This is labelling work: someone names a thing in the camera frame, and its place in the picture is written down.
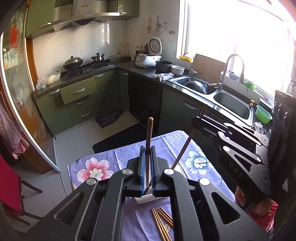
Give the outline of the person's right hand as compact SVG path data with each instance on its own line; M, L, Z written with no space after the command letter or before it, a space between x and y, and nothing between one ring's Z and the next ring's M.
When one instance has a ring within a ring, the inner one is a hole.
M235 203L240 204L241 206L245 206L246 204L246 195L242 192L242 190L237 186L235 191ZM271 210L274 201L270 198L264 199L259 204L255 204L252 212L257 214L258 216L264 216L268 214Z

